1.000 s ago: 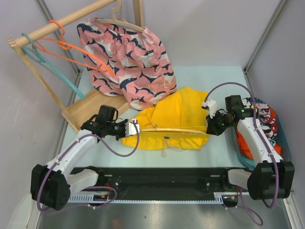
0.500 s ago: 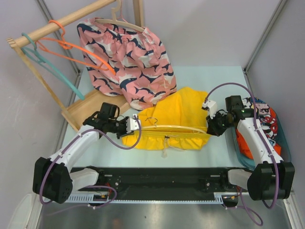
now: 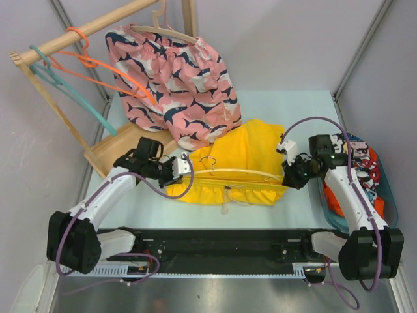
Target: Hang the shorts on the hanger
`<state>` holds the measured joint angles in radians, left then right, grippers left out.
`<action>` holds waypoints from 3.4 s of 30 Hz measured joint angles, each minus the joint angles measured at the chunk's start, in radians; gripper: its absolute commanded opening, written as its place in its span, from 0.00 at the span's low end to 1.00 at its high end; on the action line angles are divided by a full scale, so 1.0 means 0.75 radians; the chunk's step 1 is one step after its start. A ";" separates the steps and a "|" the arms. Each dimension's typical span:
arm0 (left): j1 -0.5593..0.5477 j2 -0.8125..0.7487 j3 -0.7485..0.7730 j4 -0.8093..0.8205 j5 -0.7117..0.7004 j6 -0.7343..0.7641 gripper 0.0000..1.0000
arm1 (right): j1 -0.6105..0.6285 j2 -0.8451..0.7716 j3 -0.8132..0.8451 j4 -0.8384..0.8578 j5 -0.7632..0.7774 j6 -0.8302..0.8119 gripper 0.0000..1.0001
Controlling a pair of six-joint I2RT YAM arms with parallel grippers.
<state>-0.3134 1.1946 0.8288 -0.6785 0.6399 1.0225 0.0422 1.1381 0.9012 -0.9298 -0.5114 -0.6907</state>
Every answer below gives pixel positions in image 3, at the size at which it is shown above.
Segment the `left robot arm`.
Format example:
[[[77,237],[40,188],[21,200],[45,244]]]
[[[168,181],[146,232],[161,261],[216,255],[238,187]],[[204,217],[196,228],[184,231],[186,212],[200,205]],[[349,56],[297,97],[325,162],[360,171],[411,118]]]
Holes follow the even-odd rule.
[[[162,160],[163,152],[162,142],[140,138],[136,148],[115,160],[109,174],[90,196],[66,213],[56,211],[51,215],[46,255],[55,262],[61,276],[65,275],[62,267],[87,274],[98,262],[113,256],[124,255],[132,261],[142,257],[144,245],[134,230],[98,230],[115,205],[139,183],[161,194],[164,187],[193,174],[187,153]]]

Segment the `yellow shorts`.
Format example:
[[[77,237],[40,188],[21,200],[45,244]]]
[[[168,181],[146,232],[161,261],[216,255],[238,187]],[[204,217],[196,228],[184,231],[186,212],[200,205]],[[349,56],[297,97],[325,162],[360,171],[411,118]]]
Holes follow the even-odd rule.
[[[282,125],[268,124],[252,119],[242,126],[218,138],[210,147],[198,149],[190,154],[194,171],[211,169],[213,157],[215,168],[239,168],[263,171],[278,175],[281,181],[247,173],[204,173],[186,176],[181,183],[170,185],[166,192],[180,196],[184,203],[195,205],[219,205],[222,213],[229,212],[229,205],[273,206],[286,192],[282,185],[283,155],[276,147],[284,135]]]

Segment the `yellow hanger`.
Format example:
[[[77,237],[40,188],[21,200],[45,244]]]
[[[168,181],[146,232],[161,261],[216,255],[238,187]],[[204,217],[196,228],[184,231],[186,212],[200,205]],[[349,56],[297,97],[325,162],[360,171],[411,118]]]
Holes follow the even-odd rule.
[[[203,160],[211,160],[211,169],[209,170],[197,170],[194,171],[195,174],[204,174],[204,173],[220,173],[220,172],[230,172],[230,173],[247,173],[247,174],[254,174],[259,175],[262,177],[268,177],[269,179],[274,179],[277,181],[281,181],[282,178],[278,175],[274,175],[271,173],[263,172],[263,171],[257,171],[257,170],[249,170],[249,169],[239,169],[239,168],[215,168],[215,165],[217,163],[217,160],[211,156],[204,156],[200,159],[200,162]]]

